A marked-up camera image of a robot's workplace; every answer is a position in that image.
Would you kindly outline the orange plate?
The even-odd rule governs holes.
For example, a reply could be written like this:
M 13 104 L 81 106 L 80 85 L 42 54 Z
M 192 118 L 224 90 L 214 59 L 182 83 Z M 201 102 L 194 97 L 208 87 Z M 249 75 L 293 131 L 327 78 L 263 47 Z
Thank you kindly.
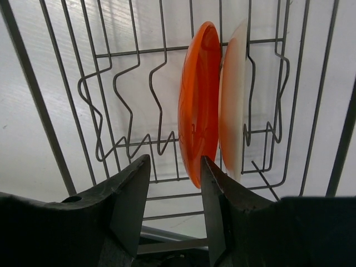
M 185 170 L 201 188 L 200 159 L 217 152 L 220 42 L 215 25 L 204 22 L 185 55 L 177 109 L 179 146 Z

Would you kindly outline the pink plate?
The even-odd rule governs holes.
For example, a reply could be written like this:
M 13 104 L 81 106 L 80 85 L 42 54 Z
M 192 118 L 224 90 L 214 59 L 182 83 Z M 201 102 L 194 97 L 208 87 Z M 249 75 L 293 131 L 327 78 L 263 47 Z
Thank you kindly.
M 221 63 L 219 146 L 228 175 L 239 182 L 242 172 L 247 20 L 232 34 Z

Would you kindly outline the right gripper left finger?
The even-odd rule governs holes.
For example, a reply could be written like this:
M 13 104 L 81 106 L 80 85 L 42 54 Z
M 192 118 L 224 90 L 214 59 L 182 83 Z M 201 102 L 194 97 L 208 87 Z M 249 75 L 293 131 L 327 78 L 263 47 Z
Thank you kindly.
M 130 266 L 150 181 L 142 155 L 113 177 L 62 202 L 1 193 L 2 266 Z

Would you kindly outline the metal mounting rail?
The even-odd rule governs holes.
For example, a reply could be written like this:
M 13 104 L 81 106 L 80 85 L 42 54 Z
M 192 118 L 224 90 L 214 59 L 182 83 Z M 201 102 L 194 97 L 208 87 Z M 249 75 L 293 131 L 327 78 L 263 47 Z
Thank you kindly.
M 206 238 L 143 226 L 132 266 L 209 266 Z

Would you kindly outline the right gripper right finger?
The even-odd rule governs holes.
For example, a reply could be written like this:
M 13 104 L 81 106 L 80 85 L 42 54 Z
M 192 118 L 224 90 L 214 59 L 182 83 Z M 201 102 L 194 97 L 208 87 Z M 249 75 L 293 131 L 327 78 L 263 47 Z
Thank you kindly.
M 211 266 L 354 266 L 354 197 L 270 201 L 201 158 Z

